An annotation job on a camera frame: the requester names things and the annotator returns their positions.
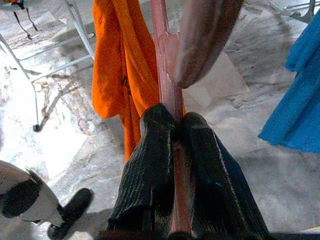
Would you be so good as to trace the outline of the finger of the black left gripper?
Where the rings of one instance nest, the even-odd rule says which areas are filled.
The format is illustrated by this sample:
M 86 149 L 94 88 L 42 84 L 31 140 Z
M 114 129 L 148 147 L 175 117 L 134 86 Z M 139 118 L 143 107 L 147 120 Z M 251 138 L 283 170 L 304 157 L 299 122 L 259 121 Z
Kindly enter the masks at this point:
M 71 198 L 67 205 L 57 207 L 57 212 L 62 217 L 62 224 L 51 224 L 47 230 L 50 239 L 63 239 L 73 224 L 85 213 L 93 200 L 94 193 L 88 188 L 81 188 Z

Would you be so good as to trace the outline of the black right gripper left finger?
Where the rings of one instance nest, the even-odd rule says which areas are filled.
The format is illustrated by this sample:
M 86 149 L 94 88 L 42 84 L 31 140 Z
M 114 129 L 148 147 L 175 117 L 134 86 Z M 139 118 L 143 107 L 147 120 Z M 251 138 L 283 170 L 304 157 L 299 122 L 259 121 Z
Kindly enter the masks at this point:
M 148 223 L 166 232 L 174 204 L 175 121 L 158 103 L 143 113 L 140 128 L 141 138 L 124 166 L 107 228 L 141 231 Z

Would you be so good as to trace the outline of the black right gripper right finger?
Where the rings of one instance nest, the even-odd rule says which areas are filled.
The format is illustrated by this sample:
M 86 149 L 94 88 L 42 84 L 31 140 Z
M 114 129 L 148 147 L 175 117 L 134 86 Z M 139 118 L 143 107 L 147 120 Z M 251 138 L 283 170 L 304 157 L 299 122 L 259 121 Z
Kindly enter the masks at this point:
M 181 122 L 195 178 L 192 227 L 202 239 L 263 240 L 269 235 L 240 165 L 196 112 Z

